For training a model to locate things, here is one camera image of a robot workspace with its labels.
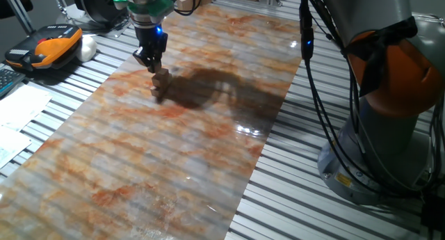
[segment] orange marble pattern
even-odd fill
[[[165,99],[129,58],[0,187],[1,239],[224,239],[300,63],[296,22],[171,14]]]

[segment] table surface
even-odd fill
[[[123,62],[3,182],[0,236],[225,238],[300,64],[299,23],[209,4],[163,29],[163,99]]]
[[[300,0],[282,0],[275,8],[240,0],[214,0],[263,15],[298,20]],[[318,15],[312,12],[320,22]],[[338,49],[316,30],[312,70],[327,112],[336,129],[348,117],[348,68]],[[22,133],[33,144],[0,169],[0,180],[13,173],[113,73],[137,46],[134,30],[120,38],[95,37],[99,53],[87,63],[74,61],[30,85],[49,91],[48,107]],[[416,130],[426,133],[431,112],[420,115]],[[226,239],[418,239],[419,201],[402,201],[388,207],[364,207],[336,196],[318,176],[316,158],[325,143],[314,113],[304,63],[272,127],[250,177]]]

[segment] wooden block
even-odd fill
[[[153,86],[156,86],[156,87],[159,87],[159,88],[167,86],[169,84],[168,79],[169,79],[168,75],[155,74],[152,77]]]
[[[177,9],[178,10],[191,10],[192,6],[193,6],[193,0],[177,0]],[[211,0],[201,0],[201,6],[206,5],[208,3],[211,3]]]
[[[152,86],[150,88],[150,92],[152,93],[153,97],[161,97],[161,89],[156,86]]]
[[[191,10],[193,6],[193,0],[176,0],[178,10]]]
[[[171,81],[171,75],[167,69],[161,68],[153,77],[153,86],[167,88]]]
[[[152,96],[162,97],[164,92],[168,89],[170,82],[172,81],[171,74],[167,69],[161,68],[153,77],[153,86],[150,88]]]

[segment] keyboard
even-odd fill
[[[14,86],[25,78],[25,74],[12,70],[0,70],[0,98],[6,95]]]

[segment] white paper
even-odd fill
[[[0,101],[0,126],[21,131],[51,100],[44,90],[22,85]]]
[[[0,126],[0,168],[30,144],[31,140],[25,135]]]

